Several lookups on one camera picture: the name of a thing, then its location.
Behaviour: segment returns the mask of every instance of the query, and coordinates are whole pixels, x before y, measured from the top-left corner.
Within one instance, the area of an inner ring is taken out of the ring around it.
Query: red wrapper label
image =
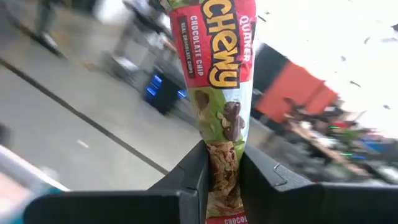
[[[254,0],[207,0],[170,15],[189,88],[234,89],[252,79]]]
[[[214,217],[209,218],[206,221],[207,224],[247,224],[246,214],[240,213],[237,215],[231,215],[227,217]]]

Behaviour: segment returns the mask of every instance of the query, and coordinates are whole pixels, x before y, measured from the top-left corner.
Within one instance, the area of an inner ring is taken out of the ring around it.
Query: black stripe on floor
[[[65,100],[61,99],[59,96],[57,96],[56,94],[52,93],[46,87],[44,87],[41,84],[39,84],[36,80],[31,78],[30,76],[28,76],[24,72],[20,71],[15,66],[13,66],[10,63],[6,62],[2,58],[0,58],[0,65],[6,67],[8,70],[10,70],[13,73],[15,73],[18,77],[20,77],[21,79],[25,80],[27,83],[31,84],[33,87],[35,87],[36,89],[38,89],[39,91],[41,91],[42,93],[44,93],[45,95],[47,95],[48,97],[53,99],[55,102],[57,102],[58,104],[63,106],[65,109],[67,109],[68,111],[72,112],[74,115],[78,116],[83,121],[87,122],[89,125],[91,125],[95,129],[97,129],[98,131],[100,131],[101,133],[103,133],[104,135],[109,137],[110,139],[112,139],[114,142],[118,143],[123,148],[127,149],[133,155],[137,156],[138,158],[140,158],[142,161],[144,161],[145,163],[147,163],[148,165],[150,165],[151,167],[153,167],[157,171],[161,172],[164,175],[169,173],[166,169],[164,169],[163,167],[158,165],[152,159],[149,159],[148,157],[146,157],[145,155],[143,155],[142,153],[140,153],[139,151],[137,151],[136,149],[131,147],[129,144],[127,144],[122,139],[120,139],[117,136],[115,136],[113,133],[108,131],[106,128],[102,127],[100,124],[98,124],[97,122],[93,121],[91,118],[89,118],[86,115],[84,115],[83,113],[77,111],[74,107],[69,105]]]
[[[13,19],[12,23],[20,30],[22,31],[26,36],[31,38],[32,40],[36,41],[38,44],[49,50],[51,53],[53,53],[57,57],[64,57],[61,51],[59,51],[58,48],[51,46],[48,42],[46,42],[42,37],[37,36],[35,33],[33,33],[29,28],[26,26],[22,25],[17,19]]]

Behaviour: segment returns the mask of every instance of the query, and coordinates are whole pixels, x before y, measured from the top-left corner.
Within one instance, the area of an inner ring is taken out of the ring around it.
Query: white ceiling
[[[397,6],[398,0],[259,0],[266,22],[259,21],[257,36],[326,80],[348,107],[398,108],[398,35],[391,28]]]

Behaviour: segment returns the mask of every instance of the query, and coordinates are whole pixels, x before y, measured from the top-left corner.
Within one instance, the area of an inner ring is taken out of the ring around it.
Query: green wrapper section
[[[193,6],[202,3],[204,0],[169,0],[172,9],[177,9],[185,6]]]
[[[208,95],[208,104],[202,110],[194,103],[195,111],[197,112],[197,121],[200,134],[207,144],[217,144],[220,142],[229,142],[224,136],[223,127],[223,111],[227,103],[222,90],[217,90],[212,87],[191,88],[188,90],[190,96],[195,96],[198,91],[204,92]],[[245,142],[242,136],[234,143],[235,153],[238,161],[241,160],[244,151]]]

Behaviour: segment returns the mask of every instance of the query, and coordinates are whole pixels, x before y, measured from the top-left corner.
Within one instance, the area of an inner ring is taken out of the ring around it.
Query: floor line
[[[76,110],[74,107],[69,105],[65,100],[61,99],[59,96],[48,90],[46,87],[41,85],[39,82],[28,76],[26,73],[22,72],[15,66],[11,65],[10,63],[6,62],[3,58],[0,58],[0,65],[6,67],[8,70],[12,71],[14,74],[16,74],[19,78],[23,79],[39,91],[41,91],[43,94],[47,95],[49,98],[53,99],[55,102],[57,102],[59,105],[63,106],[65,109],[68,111],[72,112],[74,115],[112,139],[114,142],[122,146],[123,148],[127,149],[129,152],[131,152],[133,155],[137,156],[139,159],[144,161],[146,164],[150,165],[163,175],[167,175],[169,172],[164,169],[162,166],[160,166],[158,163],[154,162],[152,159],[149,159],[147,156],[143,155],[133,147],[131,147],[129,144],[124,142],[122,139],[118,138],[115,136],[112,132],[108,131],[106,128],[98,124],[97,122],[93,121],[91,118],[86,116],[85,114],[79,112]]]

